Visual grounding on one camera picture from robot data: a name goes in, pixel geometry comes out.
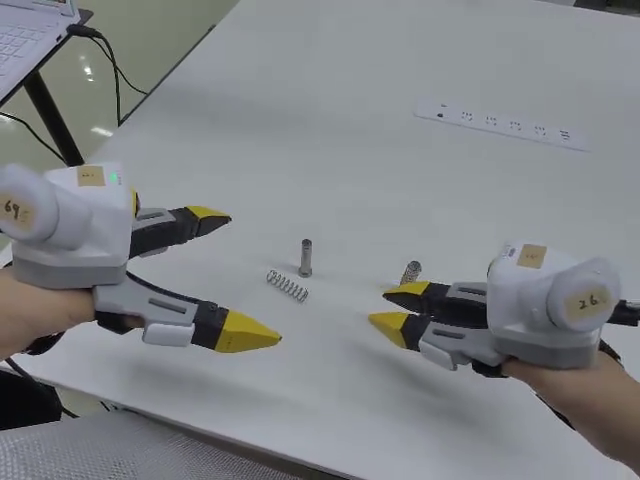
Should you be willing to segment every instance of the sticker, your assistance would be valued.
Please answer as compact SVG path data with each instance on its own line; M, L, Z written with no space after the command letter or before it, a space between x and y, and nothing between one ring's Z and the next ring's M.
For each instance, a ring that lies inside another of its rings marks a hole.
M78 170L79 187L104 187L104 168L100 165L83 165Z
M33 228L34 219L35 210L31 205L13 195L0 193L0 220L28 232Z
M547 247L540 245L523 245L518 257L517 265L526 268L540 268L544 263Z
M569 321L579 322L608 311L611 295L606 287L592 288L567 298L564 307Z

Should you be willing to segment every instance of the white table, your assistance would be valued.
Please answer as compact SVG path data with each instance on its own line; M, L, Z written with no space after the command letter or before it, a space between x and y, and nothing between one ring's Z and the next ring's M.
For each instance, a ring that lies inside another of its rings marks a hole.
M93 161L121 160L147 206L234 216L135 262L163 287L284 339L224 356L88 325L44 381L362 479L620 479L516 381L443 371L367 321L418 259L481 280L505 239L617 263L640 296L636 19L511 0L243 0ZM582 132L580 153L414 118L427 97ZM267 285L314 275L298 305ZM640 331L605 337L640 374Z

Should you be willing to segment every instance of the coil spring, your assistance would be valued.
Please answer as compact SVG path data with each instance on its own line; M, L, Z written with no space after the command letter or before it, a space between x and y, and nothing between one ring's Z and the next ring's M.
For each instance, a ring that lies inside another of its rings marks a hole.
M298 285L293 280L288 279L276 270L271 270L269 273L267 273L267 282L269 282L274 287L282 290L284 293L300 303L304 302L309 296L309 290Z

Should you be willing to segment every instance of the power outlet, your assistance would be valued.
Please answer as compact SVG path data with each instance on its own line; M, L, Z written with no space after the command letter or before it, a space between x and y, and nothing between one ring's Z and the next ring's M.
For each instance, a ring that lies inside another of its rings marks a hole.
M449 123L461 127L498 133L509 137L547 143L571 150L588 151L583 137L574 131L539 123L525 122L504 115L476 112L455 107L448 103L423 101L418 104L415 116Z

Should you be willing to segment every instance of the metal pin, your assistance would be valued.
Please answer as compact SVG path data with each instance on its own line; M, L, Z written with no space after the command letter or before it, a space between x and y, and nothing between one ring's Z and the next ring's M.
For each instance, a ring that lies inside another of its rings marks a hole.
M417 260L413 260L409 262L407 268L404 271L404 275L400 279L400 285L404 285L405 283L413 283L418 280L418 277L422 273L422 265Z
M302 278L311 276L311 240L309 239L302 241L302 258L300 260L298 275Z

